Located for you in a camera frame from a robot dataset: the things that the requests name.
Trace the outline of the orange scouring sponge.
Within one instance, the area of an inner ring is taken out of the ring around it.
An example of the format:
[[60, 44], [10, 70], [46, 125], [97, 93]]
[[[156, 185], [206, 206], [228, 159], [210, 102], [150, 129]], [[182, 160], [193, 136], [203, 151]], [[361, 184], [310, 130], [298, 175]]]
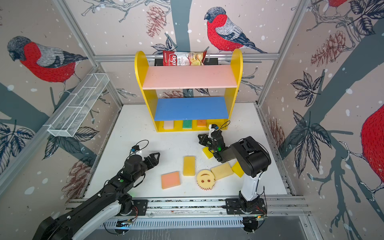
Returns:
[[206, 128], [207, 127], [207, 120], [197, 120], [197, 127], [198, 128]]

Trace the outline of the green scouring sponge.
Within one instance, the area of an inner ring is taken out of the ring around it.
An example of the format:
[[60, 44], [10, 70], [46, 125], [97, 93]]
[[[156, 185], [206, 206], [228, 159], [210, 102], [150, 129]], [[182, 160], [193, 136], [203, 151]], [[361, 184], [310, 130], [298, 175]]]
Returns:
[[183, 121], [183, 129], [189, 130], [193, 128], [193, 121], [192, 120], [184, 120]]

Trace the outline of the salmon pink sponge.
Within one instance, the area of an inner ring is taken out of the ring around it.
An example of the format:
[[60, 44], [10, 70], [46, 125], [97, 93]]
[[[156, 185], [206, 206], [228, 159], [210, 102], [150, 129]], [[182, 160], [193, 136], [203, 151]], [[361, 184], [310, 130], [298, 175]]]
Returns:
[[162, 189], [169, 189], [181, 185], [180, 172], [172, 172], [161, 176]]

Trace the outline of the yellow rectangular sponge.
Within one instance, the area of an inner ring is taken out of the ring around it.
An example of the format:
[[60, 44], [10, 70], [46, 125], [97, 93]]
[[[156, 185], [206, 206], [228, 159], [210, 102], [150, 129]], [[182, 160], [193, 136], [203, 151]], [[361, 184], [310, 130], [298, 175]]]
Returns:
[[194, 156], [185, 156], [183, 165], [183, 176], [192, 177], [196, 174], [196, 158]]

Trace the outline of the pale pink sponge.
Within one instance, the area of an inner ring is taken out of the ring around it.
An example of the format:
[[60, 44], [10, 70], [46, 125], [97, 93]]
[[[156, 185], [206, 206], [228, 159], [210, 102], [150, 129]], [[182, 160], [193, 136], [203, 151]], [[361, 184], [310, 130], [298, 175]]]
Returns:
[[174, 129], [174, 121], [164, 121], [163, 128], [164, 128], [164, 130], [173, 130]]

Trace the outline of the small bright yellow sponge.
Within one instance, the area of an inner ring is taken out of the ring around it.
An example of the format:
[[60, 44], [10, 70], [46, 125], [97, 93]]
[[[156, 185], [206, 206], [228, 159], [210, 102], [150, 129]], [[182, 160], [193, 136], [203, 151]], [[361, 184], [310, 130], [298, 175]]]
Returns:
[[203, 148], [203, 153], [208, 159], [211, 159], [214, 156], [208, 147]]

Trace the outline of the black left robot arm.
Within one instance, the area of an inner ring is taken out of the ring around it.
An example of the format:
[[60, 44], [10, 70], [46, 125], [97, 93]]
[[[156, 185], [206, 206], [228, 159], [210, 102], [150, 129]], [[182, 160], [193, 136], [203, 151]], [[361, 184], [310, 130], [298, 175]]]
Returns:
[[146, 171], [159, 164], [160, 153], [143, 158], [130, 155], [122, 169], [105, 183], [100, 191], [70, 212], [43, 220], [34, 235], [35, 240], [83, 240], [114, 216], [132, 215], [135, 219], [146, 213], [147, 201], [133, 201], [129, 191], [138, 186]]

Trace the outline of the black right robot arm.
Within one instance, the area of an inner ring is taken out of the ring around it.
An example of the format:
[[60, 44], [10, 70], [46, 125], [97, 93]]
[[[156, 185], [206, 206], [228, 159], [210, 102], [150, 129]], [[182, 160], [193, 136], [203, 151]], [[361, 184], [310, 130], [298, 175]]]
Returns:
[[240, 209], [245, 213], [256, 209], [261, 200], [258, 193], [260, 178], [272, 162], [264, 146], [249, 136], [227, 147], [221, 130], [200, 134], [198, 138], [199, 144], [207, 147], [219, 163], [238, 161], [240, 168], [247, 175], [239, 194]]

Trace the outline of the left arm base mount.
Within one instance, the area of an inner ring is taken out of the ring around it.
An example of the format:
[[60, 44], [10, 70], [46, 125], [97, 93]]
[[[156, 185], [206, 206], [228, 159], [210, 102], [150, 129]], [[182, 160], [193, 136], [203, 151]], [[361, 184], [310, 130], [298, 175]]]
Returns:
[[121, 204], [119, 216], [145, 216], [149, 201], [146, 199], [126, 200]]

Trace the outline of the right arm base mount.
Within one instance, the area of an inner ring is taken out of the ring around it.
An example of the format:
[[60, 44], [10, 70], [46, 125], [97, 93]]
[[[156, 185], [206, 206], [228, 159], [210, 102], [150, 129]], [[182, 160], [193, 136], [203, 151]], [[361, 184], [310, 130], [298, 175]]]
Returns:
[[267, 206], [261, 197], [252, 201], [246, 201], [242, 197], [225, 199], [222, 208], [227, 211], [228, 215], [265, 215], [267, 213]]

